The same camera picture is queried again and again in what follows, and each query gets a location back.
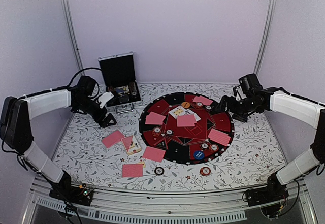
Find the red cards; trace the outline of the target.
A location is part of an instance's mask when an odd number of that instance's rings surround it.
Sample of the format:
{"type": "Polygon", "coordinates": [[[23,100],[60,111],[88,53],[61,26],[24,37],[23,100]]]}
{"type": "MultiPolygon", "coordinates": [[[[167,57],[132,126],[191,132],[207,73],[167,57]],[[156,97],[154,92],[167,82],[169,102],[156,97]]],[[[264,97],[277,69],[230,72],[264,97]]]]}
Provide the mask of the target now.
{"type": "Polygon", "coordinates": [[[211,129],[210,133],[208,134],[208,138],[223,146],[228,146],[231,141],[231,137],[227,133],[216,129],[211,129]]]}
{"type": "Polygon", "coordinates": [[[210,106],[213,103],[213,100],[200,95],[200,96],[195,96],[193,102],[202,103],[204,106],[210,106]]]}

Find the orange big blind button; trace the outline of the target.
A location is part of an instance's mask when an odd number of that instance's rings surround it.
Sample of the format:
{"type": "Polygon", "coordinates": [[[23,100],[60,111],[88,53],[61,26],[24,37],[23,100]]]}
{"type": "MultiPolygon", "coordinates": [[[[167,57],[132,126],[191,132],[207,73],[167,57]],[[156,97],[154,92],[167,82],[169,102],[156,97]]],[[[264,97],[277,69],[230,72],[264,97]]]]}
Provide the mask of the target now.
{"type": "Polygon", "coordinates": [[[190,107],[190,103],[189,102],[182,102],[181,103],[181,106],[185,109],[189,108],[190,107]]]}

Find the black brown chip stack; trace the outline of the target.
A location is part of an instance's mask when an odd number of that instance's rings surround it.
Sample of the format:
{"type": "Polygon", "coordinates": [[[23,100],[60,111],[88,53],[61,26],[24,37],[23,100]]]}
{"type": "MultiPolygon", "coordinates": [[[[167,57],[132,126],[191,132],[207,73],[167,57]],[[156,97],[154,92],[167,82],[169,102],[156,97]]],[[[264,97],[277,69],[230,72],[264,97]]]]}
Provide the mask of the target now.
{"type": "Polygon", "coordinates": [[[160,175],[163,175],[164,174],[164,169],[162,168],[162,167],[156,167],[155,169],[154,169],[154,173],[156,174],[156,175],[158,175],[158,176],[160,176],[160,175]]]}

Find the blue small blind button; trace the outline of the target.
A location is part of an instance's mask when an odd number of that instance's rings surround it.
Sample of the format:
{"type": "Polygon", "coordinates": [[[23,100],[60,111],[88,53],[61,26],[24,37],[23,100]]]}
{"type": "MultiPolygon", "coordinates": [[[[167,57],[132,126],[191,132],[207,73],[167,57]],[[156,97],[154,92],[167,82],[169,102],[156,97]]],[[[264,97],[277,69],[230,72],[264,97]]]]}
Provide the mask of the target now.
{"type": "Polygon", "coordinates": [[[196,150],[196,151],[193,153],[193,158],[194,158],[195,160],[198,160],[198,161],[204,159],[204,158],[205,158],[205,153],[204,153],[204,151],[203,151],[203,150],[196,150]]]}

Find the orange red chip stack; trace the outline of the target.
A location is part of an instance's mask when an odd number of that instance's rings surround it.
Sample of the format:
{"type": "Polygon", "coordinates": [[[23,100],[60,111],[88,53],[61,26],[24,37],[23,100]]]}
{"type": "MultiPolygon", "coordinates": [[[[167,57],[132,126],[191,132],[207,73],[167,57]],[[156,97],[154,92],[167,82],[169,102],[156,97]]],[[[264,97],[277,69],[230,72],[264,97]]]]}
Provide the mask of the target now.
{"type": "Polygon", "coordinates": [[[202,176],[209,176],[209,175],[211,174],[211,170],[210,170],[209,167],[202,167],[202,168],[200,169],[200,174],[201,174],[202,176]]]}

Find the red backed card deck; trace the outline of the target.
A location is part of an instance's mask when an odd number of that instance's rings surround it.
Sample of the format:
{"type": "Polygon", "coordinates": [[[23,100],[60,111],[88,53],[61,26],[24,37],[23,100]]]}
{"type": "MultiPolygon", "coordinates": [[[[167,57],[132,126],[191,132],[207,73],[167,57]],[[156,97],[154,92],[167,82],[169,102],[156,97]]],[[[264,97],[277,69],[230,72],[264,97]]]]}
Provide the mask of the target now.
{"type": "Polygon", "coordinates": [[[110,148],[115,143],[120,142],[122,138],[124,138],[124,134],[119,130],[115,130],[108,136],[102,138],[101,142],[106,148],[110,148]]]}

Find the two of diamonds card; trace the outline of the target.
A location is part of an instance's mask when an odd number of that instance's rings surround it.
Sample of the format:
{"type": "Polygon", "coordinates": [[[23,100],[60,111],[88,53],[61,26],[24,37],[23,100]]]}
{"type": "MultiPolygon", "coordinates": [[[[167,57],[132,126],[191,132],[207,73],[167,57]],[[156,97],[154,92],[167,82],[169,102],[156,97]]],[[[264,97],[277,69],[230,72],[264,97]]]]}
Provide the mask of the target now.
{"type": "Polygon", "coordinates": [[[145,163],[145,161],[140,161],[140,162],[138,162],[138,164],[142,165],[143,168],[146,168],[146,163],[145,163]]]}

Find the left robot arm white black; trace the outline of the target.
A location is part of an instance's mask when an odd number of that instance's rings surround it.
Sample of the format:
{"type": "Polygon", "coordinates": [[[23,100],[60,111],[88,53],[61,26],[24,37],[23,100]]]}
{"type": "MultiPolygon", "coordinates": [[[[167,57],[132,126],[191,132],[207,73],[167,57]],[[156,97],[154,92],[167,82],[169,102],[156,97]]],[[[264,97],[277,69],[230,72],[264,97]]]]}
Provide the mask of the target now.
{"type": "Polygon", "coordinates": [[[64,108],[72,113],[88,114],[102,128],[116,124],[112,114],[105,108],[113,99],[111,92],[95,98],[92,94],[97,82],[89,76],[81,76],[75,86],[64,86],[24,95],[7,97],[1,114],[1,140],[9,146],[8,153],[17,155],[23,167],[29,166],[50,183],[65,201],[72,200],[76,193],[70,175],[59,168],[35,143],[30,122],[32,119],[64,108]]]}

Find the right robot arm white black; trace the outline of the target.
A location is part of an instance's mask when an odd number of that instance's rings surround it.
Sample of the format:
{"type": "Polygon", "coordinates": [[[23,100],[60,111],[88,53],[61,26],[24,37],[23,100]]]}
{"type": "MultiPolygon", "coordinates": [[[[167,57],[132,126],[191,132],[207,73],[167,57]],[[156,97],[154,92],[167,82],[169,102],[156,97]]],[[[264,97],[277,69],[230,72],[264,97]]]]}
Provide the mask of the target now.
{"type": "Polygon", "coordinates": [[[243,89],[243,94],[241,98],[224,95],[216,110],[230,112],[233,119],[242,122],[246,122],[250,114],[268,111],[278,114],[281,119],[289,117],[294,125],[306,125],[314,130],[310,146],[269,177],[270,185],[263,189],[262,195],[266,201],[272,202],[282,194],[282,185],[324,165],[324,105],[276,87],[243,89]]]}

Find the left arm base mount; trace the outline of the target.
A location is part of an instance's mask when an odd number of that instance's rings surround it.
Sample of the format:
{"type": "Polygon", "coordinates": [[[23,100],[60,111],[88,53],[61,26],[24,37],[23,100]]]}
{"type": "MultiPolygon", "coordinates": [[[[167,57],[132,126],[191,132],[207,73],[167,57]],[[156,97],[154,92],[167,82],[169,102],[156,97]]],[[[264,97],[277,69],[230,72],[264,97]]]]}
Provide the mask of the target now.
{"type": "Polygon", "coordinates": [[[93,188],[85,185],[71,186],[53,184],[49,196],[69,203],[90,206],[93,198],[93,188]]]}

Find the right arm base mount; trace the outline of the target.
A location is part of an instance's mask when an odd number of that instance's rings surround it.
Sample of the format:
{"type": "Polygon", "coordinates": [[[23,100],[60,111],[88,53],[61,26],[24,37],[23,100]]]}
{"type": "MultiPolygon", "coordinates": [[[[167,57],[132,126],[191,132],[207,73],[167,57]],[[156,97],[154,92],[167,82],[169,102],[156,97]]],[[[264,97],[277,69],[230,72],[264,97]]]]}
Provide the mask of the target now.
{"type": "Polygon", "coordinates": [[[286,188],[275,191],[267,191],[267,187],[249,188],[243,195],[242,200],[249,207],[259,206],[264,217],[268,219],[278,218],[287,204],[289,194],[286,188]]]}

